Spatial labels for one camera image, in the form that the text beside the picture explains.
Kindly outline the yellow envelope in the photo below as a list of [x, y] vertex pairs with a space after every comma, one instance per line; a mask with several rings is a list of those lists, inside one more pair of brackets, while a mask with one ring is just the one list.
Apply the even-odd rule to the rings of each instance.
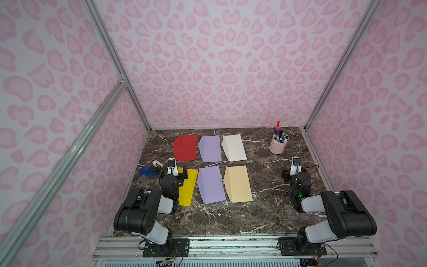
[[186, 170], [186, 179], [183, 181], [183, 186], [179, 188], [179, 205], [180, 206], [190, 206], [191, 200], [193, 197], [193, 192], [195, 189], [198, 170], [187, 169]]

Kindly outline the red envelope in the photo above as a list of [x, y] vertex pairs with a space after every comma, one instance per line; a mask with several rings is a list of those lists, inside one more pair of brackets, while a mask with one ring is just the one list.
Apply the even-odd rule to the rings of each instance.
[[179, 135], [172, 146], [177, 161], [196, 160], [197, 135]]

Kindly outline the lilac envelope with butterfly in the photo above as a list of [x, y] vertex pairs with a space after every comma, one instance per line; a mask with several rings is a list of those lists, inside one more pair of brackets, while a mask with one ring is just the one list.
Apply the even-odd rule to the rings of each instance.
[[220, 136], [203, 136], [199, 142], [200, 155], [203, 162], [221, 162]]

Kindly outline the tan kraft envelope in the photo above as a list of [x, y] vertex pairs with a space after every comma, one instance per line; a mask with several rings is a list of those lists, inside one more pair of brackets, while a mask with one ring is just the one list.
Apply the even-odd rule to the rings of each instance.
[[252, 192], [246, 166], [227, 166], [224, 185], [230, 202], [252, 202]]

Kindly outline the cream white envelope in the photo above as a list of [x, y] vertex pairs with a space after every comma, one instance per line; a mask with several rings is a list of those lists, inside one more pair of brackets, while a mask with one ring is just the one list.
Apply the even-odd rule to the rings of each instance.
[[240, 134], [224, 136], [222, 148], [230, 162], [247, 160]]

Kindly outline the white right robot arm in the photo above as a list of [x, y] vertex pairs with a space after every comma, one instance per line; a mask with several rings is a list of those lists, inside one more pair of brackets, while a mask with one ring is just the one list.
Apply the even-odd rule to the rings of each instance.
[[320, 245], [347, 237], [369, 237], [377, 233], [375, 219], [355, 192], [322, 191], [311, 196], [311, 177], [306, 172], [284, 170], [282, 177], [290, 183], [291, 204], [297, 212], [326, 215], [326, 220], [300, 228], [296, 237], [299, 246]]

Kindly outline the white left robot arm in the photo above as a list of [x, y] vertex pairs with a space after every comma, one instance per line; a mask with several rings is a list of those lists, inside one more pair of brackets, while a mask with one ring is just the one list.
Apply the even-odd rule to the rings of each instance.
[[116, 231], [143, 238], [151, 245], [172, 248], [172, 232], [156, 221], [157, 214], [174, 214], [187, 171], [160, 177], [161, 190], [132, 189], [113, 220]]

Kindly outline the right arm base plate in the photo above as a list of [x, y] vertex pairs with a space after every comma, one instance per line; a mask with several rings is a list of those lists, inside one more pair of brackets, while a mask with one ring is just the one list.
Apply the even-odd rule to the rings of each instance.
[[277, 248], [282, 256], [316, 256], [320, 258], [328, 254], [324, 244], [314, 244], [299, 238], [279, 238]]

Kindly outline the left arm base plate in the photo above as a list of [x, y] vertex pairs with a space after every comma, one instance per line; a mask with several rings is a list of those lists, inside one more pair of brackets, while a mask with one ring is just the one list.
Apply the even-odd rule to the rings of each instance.
[[144, 258], [168, 258], [168, 257], [188, 257], [190, 249], [190, 239], [173, 238], [168, 239], [164, 245], [153, 242], [146, 242], [143, 247], [142, 256]]

